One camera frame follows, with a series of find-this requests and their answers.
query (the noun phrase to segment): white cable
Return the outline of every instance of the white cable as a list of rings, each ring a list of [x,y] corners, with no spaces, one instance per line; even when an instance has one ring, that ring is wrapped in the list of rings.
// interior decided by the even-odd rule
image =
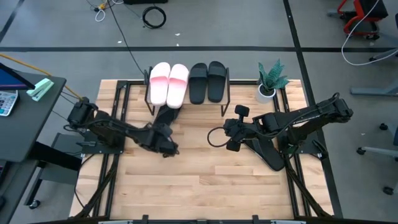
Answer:
[[[112,2],[115,3],[115,4],[123,4],[123,3],[124,3],[124,1],[117,2],[117,0],[116,0],[116,1],[115,1],[115,0],[112,0]]]
[[[349,63],[350,65],[354,65],[354,66],[370,65],[370,64],[372,64],[372,63],[374,63],[374,62],[378,62],[378,61],[384,60],[384,59],[389,58],[389,57],[391,57],[391,56],[393,56],[393,55],[395,55],[395,54],[398,53],[398,50],[396,50],[394,53],[392,53],[392,54],[390,54],[390,55],[388,55],[388,56],[385,56],[385,57],[383,57],[383,58],[379,58],[379,59],[374,60],[374,61],[371,61],[371,62],[366,62],[366,63],[352,63],[352,62],[348,61],[347,58],[346,58],[346,56],[344,55],[344,51],[343,51],[343,50],[344,50],[344,46],[347,44],[347,41],[348,41],[348,39],[351,37],[351,34],[354,32],[355,28],[356,28],[362,21],[364,21],[364,20],[368,17],[368,15],[370,15],[370,13],[371,13],[371,12],[373,11],[373,9],[377,6],[377,4],[379,3],[379,1],[380,1],[380,0],[377,0],[377,2],[375,3],[375,5],[374,5],[374,6],[372,7],[372,9],[366,14],[366,16],[363,17],[363,19],[361,19],[360,22],[357,23],[357,24],[354,26],[354,29],[351,30],[351,32],[348,34],[346,41],[344,42],[343,46],[341,47],[341,54],[343,55],[344,60],[345,60],[347,63]]]
[[[98,20],[98,15],[99,15],[101,12],[104,13],[104,17],[102,17],[102,19]],[[95,21],[101,22],[101,21],[103,21],[103,20],[105,19],[105,16],[106,16],[105,11],[102,10],[102,9],[99,9],[99,11],[97,12],[97,15],[95,15]]]

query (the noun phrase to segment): white flower pot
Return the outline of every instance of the white flower pot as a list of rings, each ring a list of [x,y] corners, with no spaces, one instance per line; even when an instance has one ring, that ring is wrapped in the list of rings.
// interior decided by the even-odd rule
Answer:
[[[273,97],[274,97],[275,94],[276,94],[276,90],[274,89],[274,93],[273,93],[271,96],[266,96],[266,95],[263,95],[263,94],[261,93],[261,91],[260,91],[261,86],[262,86],[262,84],[259,85],[259,88],[257,89],[256,100],[257,100],[259,103],[268,103],[268,102],[272,101]]]

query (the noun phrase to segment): wooden table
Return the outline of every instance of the wooden table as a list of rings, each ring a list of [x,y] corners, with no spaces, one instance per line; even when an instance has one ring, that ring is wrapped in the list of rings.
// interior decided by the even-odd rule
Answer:
[[[102,80],[96,104],[100,110],[111,112],[117,80]],[[126,140],[120,156],[111,219],[151,220],[190,219],[260,219],[293,218],[285,170],[271,170],[259,157],[242,145],[240,152],[213,148],[206,140],[211,128],[222,126],[227,118],[237,118],[236,105],[250,107],[251,117],[274,111],[273,102],[257,103],[256,85],[231,85],[231,104],[225,117],[219,105],[183,105],[174,124],[173,140],[179,144],[180,154],[164,159],[161,154],[138,147]],[[129,95],[126,121],[143,126],[153,121],[144,103],[145,86],[134,85]],[[287,87],[291,110],[306,107],[300,80],[292,80]],[[212,134],[213,144],[228,140],[223,131]],[[95,155],[80,171],[77,194],[86,203],[98,185],[103,155]],[[305,183],[317,202],[332,214],[321,162],[310,155],[300,155]],[[303,206],[296,188],[300,213]],[[104,213],[107,190],[101,203]],[[81,210],[76,198],[70,215]]]

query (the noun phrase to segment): black desk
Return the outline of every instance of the black desk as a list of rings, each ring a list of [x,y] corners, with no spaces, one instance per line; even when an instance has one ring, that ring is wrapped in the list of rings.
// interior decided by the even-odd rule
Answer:
[[[49,78],[46,75],[19,74],[33,84]],[[7,117],[0,117],[0,127],[6,127],[0,128],[0,159],[21,162],[32,149],[66,83],[64,78],[49,79],[54,85],[39,102],[32,100],[25,90],[21,90],[19,101],[12,113]]]
[[[0,195],[6,203],[0,210],[0,223],[9,223],[21,197],[40,161],[58,164],[59,160],[69,161],[72,156],[36,142],[48,116],[58,100],[66,79],[29,73],[19,73],[26,80],[37,83],[43,78],[54,82],[53,87],[36,102],[25,91],[20,91],[20,99],[8,117],[0,117],[0,159],[12,161],[11,167],[0,185]],[[72,163],[80,165],[79,159],[72,157]]]

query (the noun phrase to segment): desk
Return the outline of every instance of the desk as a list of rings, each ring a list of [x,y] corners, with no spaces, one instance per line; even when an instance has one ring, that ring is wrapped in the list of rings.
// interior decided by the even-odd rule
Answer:
[[[117,80],[102,80],[96,101],[100,110],[111,112],[116,83]],[[151,220],[250,220],[255,214],[260,219],[293,218],[284,170],[271,170],[245,146],[240,152],[231,152],[212,148],[206,141],[211,128],[222,126],[227,118],[238,117],[234,114],[235,105],[250,107],[246,121],[274,111],[273,102],[257,103],[256,89],[256,85],[231,85],[231,105],[224,118],[218,105],[183,105],[171,126],[180,151],[175,157],[164,159],[161,154],[147,152],[126,139],[125,151],[119,159],[111,219],[141,219],[144,214]],[[144,103],[145,90],[142,85],[130,89],[126,122],[142,126],[153,121]],[[291,110],[307,106],[300,80],[292,80],[286,92]],[[223,131],[214,132],[211,137],[213,144],[227,139]],[[95,155],[81,168],[76,191],[83,203],[97,188],[102,158],[103,155]],[[310,155],[300,158],[307,188],[323,209],[333,213],[321,162]],[[296,194],[303,214],[298,189]],[[100,215],[104,213],[106,196],[105,191]],[[74,199],[70,215],[80,210]]]
[[[25,192],[36,167],[37,159],[26,159],[34,147],[48,116],[57,102],[66,79],[18,72],[26,80],[37,83],[49,78],[54,86],[36,102],[25,91],[19,91],[19,101],[8,117],[0,117],[0,159],[12,161],[4,182],[0,185],[0,195],[6,204],[0,210],[1,223],[8,223]]]

